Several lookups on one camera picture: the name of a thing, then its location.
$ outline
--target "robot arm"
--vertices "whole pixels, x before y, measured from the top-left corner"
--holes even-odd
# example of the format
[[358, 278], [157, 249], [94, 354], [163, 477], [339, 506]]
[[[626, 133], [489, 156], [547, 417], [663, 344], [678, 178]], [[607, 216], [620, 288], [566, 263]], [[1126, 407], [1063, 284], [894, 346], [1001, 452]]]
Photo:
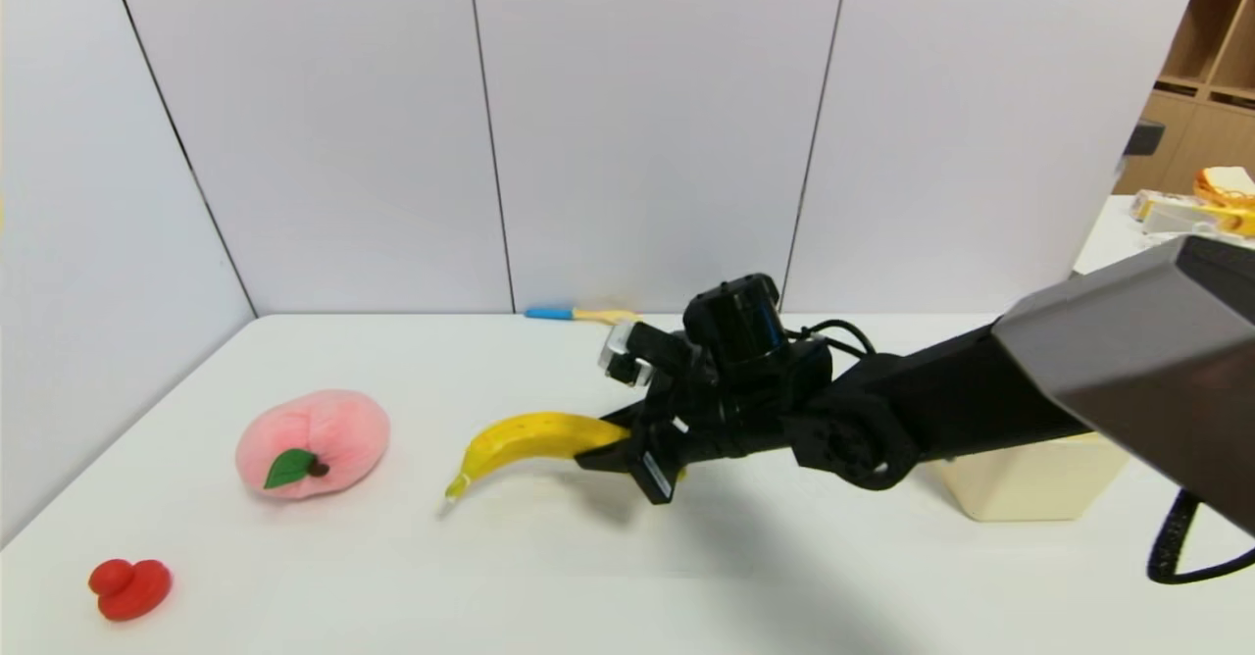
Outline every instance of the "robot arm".
[[[615, 328], [606, 374], [650, 389], [605, 418], [628, 439], [580, 466], [631, 474], [669, 503], [690, 463], [789, 448], [881, 491], [927, 459], [1097, 430], [1255, 535], [1251, 250], [1187, 236], [909, 356], [875, 353], [857, 330], [863, 351], [789, 333], [778, 300], [769, 276], [744, 276], [699, 294], [681, 333]], [[830, 345], [860, 355], [837, 379]]]

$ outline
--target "red toy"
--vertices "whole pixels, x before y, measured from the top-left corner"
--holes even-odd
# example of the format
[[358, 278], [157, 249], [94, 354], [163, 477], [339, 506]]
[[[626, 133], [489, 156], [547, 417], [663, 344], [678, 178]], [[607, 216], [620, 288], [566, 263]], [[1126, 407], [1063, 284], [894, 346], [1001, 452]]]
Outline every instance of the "red toy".
[[169, 570], [157, 560], [109, 560], [92, 571], [87, 586], [99, 596], [100, 614], [112, 621], [138, 619], [169, 594]]

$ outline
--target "shelf compartment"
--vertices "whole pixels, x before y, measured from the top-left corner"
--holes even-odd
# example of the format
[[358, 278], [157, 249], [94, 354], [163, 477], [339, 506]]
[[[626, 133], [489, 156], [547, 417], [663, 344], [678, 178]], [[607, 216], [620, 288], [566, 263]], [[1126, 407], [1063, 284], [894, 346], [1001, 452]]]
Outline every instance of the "shelf compartment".
[[1163, 61], [1163, 75], [1199, 82], [1206, 79], [1241, 3], [1242, 0], [1190, 0], [1168, 58]]
[[1255, 0], [1242, 4], [1225, 53], [1211, 78], [1212, 87], [1255, 92]]
[[1232, 105], [1236, 109], [1246, 109], [1255, 113], [1255, 92], [1242, 88], [1212, 88], [1207, 93], [1207, 100], [1212, 104]]
[[1175, 79], [1168, 78], [1168, 75], [1161, 75], [1155, 82], [1156, 92], [1176, 93], [1178, 97], [1188, 98], [1196, 97], [1200, 87], [1202, 87], [1202, 83], [1196, 83], [1194, 79]]

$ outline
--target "blue handle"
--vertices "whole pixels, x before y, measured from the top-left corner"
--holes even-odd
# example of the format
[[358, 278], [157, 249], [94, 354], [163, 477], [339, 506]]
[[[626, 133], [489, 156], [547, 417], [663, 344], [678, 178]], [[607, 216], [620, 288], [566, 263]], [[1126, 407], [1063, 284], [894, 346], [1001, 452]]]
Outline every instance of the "blue handle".
[[574, 320], [575, 310], [560, 310], [560, 307], [531, 307], [523, 312], [523, 316], [530, 316], [533, 320]]

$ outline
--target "white wall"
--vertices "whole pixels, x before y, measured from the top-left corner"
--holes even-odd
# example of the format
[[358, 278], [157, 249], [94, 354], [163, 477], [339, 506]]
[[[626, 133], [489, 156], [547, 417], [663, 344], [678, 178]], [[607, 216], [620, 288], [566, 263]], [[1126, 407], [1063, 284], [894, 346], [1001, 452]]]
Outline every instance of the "white wall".
[[1063, 280], [1188, 0], [845, 0], [789, 311], [1000, 311]]
[[127, 0], [260, 314], [510, 311], [471, 0]]
[[252, 314], [122, 1], [5, 0], [3, 39], [8, 542]]
[[783, 280], [838, 0], [476, 0], [515, 297]]

